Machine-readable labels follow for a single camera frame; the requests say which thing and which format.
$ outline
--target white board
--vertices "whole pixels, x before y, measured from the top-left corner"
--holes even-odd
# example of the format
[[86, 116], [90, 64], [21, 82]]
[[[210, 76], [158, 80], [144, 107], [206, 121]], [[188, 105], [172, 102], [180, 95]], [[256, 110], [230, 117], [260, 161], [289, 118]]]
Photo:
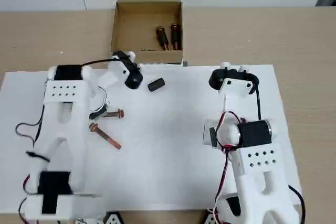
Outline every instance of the white board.
[[[202, 141], [205, 119], [219, 119], [223, 96], [208, 85], [217, 67], [146, 67], [143, 83], [130, 90], [118, 83], [107, 90], [112, 105], [125, 110], [123, 119], [99, 119], [117, 140], [119, 151], [88, 135], [86, 188], [105, 196], [111, 210], [173, 210], [212, 207], [224, 155]], [[260, 80], [263, 118], [277, 122], [274, 142], [281, 144], [288, 183], [301, 191], [273, 66], [250, 66]], [[147, 84], [162, 77], [166, 85], [149, 92]], [[45, 72], [6, 73], [0, 92], [0, 212], [17, 212], [22, 181], [29, 173], [29, 139], [19, 137], [19, 122], [36, 122], [43, 102]], [[226, 108], [248, 120], [257, 119], [255, 94], [243, 103], [227, 98]], [[36, 129], [22, 128], [34, 135]], [[50, 169], [70, 167], [71, 154], [62, 145]], [[231, 173], [227, 182], [232, 182]], [[292, 200], [298, 203], [295, 195]]]

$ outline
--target white robotic arm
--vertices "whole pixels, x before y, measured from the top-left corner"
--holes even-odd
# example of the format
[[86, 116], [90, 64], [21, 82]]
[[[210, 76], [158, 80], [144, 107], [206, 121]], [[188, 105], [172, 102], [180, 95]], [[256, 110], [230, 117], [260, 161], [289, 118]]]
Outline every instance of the white robotic arm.
[[[256, 92], [259, 114], [258, 121], [247, 122], [234, 112], [223, 110], [217, 127], [206, 129], [209, 134], [205, 136], [210, 138], [206, 142], [226, 155], [215, 207], [211, 210], [212, 218], [217, 223], [231, 224], [298, 224], [299, 215], [290, 200], [281, 149], [272, 142], [273, 125], [261, 119], [258, 78], [248, 73], [245, 66], [236, 70], [223, 62], [220, 69], [213, 71], [209, 84], [224, 95], [246, 97]], [[225, 117], [229, 114], [236, 118], [226, 121]], [[236, 194], [223, 190], [229, 161], [232, 163]], [[264, 190], [257, 185], [257, 177], [265, 179]]]
[[[109, 105], [101, 90], [119, 80], [131, 89], [139, 87], [142, 75], [134, 60], [133, 52], [114, 53], [107, 60], [111, 61], [108, 71], [98, 79], [88, 66], [96, 62], [49, 69], [39, 141], [27, 152], [34, 158], [29, 181], [32, 194], [25, 205], [26, 219], [63, 220], [104, 214], [101, 197], [83, 191], [86, 138], [90, 122], [104, 115]], [[50, 172], [49, 162], [62, 142], [68, 143], [72, 153], [71, 170]]]

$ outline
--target red and black wires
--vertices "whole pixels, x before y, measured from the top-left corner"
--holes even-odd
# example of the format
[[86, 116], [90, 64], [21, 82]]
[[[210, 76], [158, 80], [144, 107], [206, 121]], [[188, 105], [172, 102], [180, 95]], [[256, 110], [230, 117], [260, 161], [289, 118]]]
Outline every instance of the red and black wires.
[[[215, 130], [216, 133], [218, 132], [220, 126], [224, 123], [224, 121], [225, 121], [225, 119], [226, 119], [226, 117], [227, 117], [228, 114], [233, 115], [236, 118], [236, 120], [237, 120], [238, 123], [244, 123], [245, 122], [245, 119], [239, 118], [235, 112], [233, 112], [233, 111], [224, 111], [221, 114], [221, 117], [219, 118], [219, 122], [218, 122], [218, 125], [217, 125], [216, 130]], [[230, 144], [224, 144], [223, 145], [223, 144], [221, 144], [219, 142], [218, 139], [217, 139], [217, 143], [220, 145], [221, 151], [225, 155], [225, 164], [224, 164], [224, 168], [223, 168], [223, 172], [222, 172], [222, 176], [221, 176], [221, 181], [219, 182], [218, 191], [217, 191], [216, 196], [215, 196], [215, 206], [214, 206], [213, 209], [208, 209], [208, 211], [214, 215], [217, 224], [229, 224], [227, 222], [221, 222], [219, 220], [218, 210], [217, 210], [217, 203], [218, 203], [219, 196], [220, 196], [220, 194], [222, 192], [222, 189], [223, 189], [223, 186], [224, 186], [226, 171], [227, 171], [228, 162], [229, 162], [229, 153], [231, 151], [233, 151], [233, 150], [238, 149], [240, 146], [239, 145], [230, 145]]]
[[[35, 143], [36, 143], [36, 141], [38, 140], [38, 137], [39, 137], [40, 132], [41, 132], [42, 120], [43, 120], [43, 113], [44, 113], [44, 105], [43, 105], [43, 107], [42, 107], [41, 116], [40, 116], [39, 120], [37, 121], [37, 123], [30, 124], [30, 123], [24, 123], [24, 122], [23, 122], [23, 123], [19, 123], [19, 124], [17, 124], [16, 127], [15, 127], [15, 133], [16, 133], [17, 135], [19, 135], [19, 136], [23, 136], [23, 137], [27, 137], [27, 138], [29, 138], [29, 139], [32, 141], [33, 148], [34, 148]], [[20, 127], [21, 125], [27, 125], [27, 126], [37, 126], [37, 125], [38, 125], [38, 129], [37, 129], [37, 133], [36, 133], [35, 139], [34, 139], [32, 136], [30, 136], [30, 135], [26, 135], [26, 134], [22, 134], [22, 133], [20, 133], [20, 132], [18, 131], [18, 129], [19, 129], [19, 127]], [[28, 174], [27, 177], [25, 178], [25, 180], [23, 181], [23, 184], [22, 184], [23, 191], [24, 191], [27, 195], [35, 195], [36, 193], [31, 193], [31, 192], [27, 191], [27, 189], [26, 189], [26, 186], [27, 186], [27, 183], [28, 183], [29, 179], [30, 179], [30, 175]], [[19, 217], [20, 217], [20, 219], [22, 220], [22, 222], [23, 222], [24, 224], [29, 224], [29, 222], [23, 217], [23, 215], [22, 215], [22, 213], [21, 213], [22, 205], [24, 204], [24, 202], [25, 202], [26, 200], [27, 200], [27, 197], [25, 197], [25, 198], [21, 201], [21, 203], [20, 203], [20, 205], [19, 205], [19, 208], [18, 208], [18, 214], [19, 214]]]

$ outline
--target table surface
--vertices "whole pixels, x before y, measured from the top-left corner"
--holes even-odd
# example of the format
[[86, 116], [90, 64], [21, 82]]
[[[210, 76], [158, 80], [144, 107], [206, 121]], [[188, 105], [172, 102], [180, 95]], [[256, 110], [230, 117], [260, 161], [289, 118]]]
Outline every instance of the table surface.
[[[113, 10], [0, 13], [5, 71], [47, 70], [109, 56]], [[336, 192], [336, 8], [184, 8], [191, 65], [273, 64], [306, 201], [306, 223], [329, 223]], [[201, 223], [202, 211], [123, 212], [128, 223]], [[21, 223], [0, 215], [1, 223]]]

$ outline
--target cardboard box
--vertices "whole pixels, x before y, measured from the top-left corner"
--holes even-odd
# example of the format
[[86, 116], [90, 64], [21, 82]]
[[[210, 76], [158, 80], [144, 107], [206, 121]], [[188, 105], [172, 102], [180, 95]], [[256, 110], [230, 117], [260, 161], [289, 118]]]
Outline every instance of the cardboard box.
[[[182, 28], [181, 1], [117, 1], [112, 31], [111, 51], [134, 51], [141, 63], [178, 63], [182, 50], [173, 50], [171, 24]], [[163, 26], [169, 41], [169, 51], [164, 51], [157, 38], [156, 28]]]

